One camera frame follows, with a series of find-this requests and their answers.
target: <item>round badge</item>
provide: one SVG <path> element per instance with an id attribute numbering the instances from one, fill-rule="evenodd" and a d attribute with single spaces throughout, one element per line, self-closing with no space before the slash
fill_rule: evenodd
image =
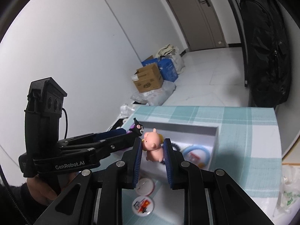
<path id="1" fill-rule="evenodd" d="M 135 192 L 140 196 L 150 195 L 154 190 L 154 182 L 149 178 L 141 178 L 135 188 Z"/>
<path id="2" fill-rule="evenodd" d="M 194 163 L 200 169 L 207 166 L 210 159 L 210 152 L 201 145 L 192 145 L 185 148 L 182 155 L 186 161 Z"/>
<path id="3" fill-rule="evenodd" d="M 131 208 L 135 215 L 145 217 L 153 211 L 154 203 L 147 196 L 139 196 L 133 201 Z"/>

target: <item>pink pig figurine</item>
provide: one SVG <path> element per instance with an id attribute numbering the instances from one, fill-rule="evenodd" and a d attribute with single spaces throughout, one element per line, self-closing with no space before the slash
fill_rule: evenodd
<path id="1" fill-rule="evenodd" d="M 161 146 L 164 138 L 161 134 L 153 129 L 153 132 L 146 132 L 144 134 L 144 139 L 142 140 L 143 151 L 147 151 L 147 161 L 158 161 L 161 162 L 164 158 L 164 150 Z"/>

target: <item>door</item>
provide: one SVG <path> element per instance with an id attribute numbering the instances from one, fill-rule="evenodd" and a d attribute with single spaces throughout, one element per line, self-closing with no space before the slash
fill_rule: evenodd
<path id="1" fill-rule="evenodd" d="M 248 86 L 248 51 L 246 46 L 246 37 L 244 32 L 243 19 L 240 12 L 240 0 L 228 0 L 230 7 L 232 9 L 236 25 L 238 26 L 238 33 L 241 38 L 243 60 L 244 60 L 244 82 L 245 87 Z"/>
<path id="2" fill-rule="evenodd" d="M 225 47 L 210 0 L 167 0 L 191 51 Z"/>

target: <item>blue ring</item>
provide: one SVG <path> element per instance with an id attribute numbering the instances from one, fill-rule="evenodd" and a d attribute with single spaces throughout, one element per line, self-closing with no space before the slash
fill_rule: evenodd
<path id="1" fill-rule="evenodd" d="M 185 155 L 187 155 L 189 152 L 194 151 L 194 150 L 202 150 L 202 151 L 204 151 L 204 153 L 206 154 L 206 160 L 205 160 L 204 164 L 205 164 L 205 166 L 207 166 L 208 163 L 209 163 L 209 159 L 210 159 L 210 153 L 209 153 L 209 151 L 208 151 L 205 147 L 203 147 L 202 145 L 192 145 L 192 146 L 189 146 L 189 147 L 187 147 L 187 148 L 185 148 L 185 149 L 183 150 L 182 155 L 185 156 Z"/>

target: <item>white wall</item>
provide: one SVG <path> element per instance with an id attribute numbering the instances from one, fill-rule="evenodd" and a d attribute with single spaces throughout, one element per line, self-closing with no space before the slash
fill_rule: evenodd
<path id="1" fill-rule="evenodd" d="M 183 47 L 159 0 L 106 0 L 143 61 L 166 44 Z"/>
<path id="2" fill-rule="evenodd" d="M 16 162 L 25 152 L 29 85 L 45 77 L 68 93 L 69 137 L 105 131 L 135 91 L 130 76 L 140 65 L 104 0 L 31 0 L 0 43 L 0 144 Z M 8 181 L 19 185 L 21 172 L 0 154 Z"/>
<path id="3" fill-rule="evenodd" d="M 227 44 L 241 43 L 238 27 L 228 0 L 211 0 Z"/>
<path id="4" fill-rule="evenodd" d="M 281 149 L 285 155 L 300 134 L 300 29 L 284 7 L 280 7 L 289 35 L 292 56 L 292 85 L 289 98 L 277 111 Z"/>

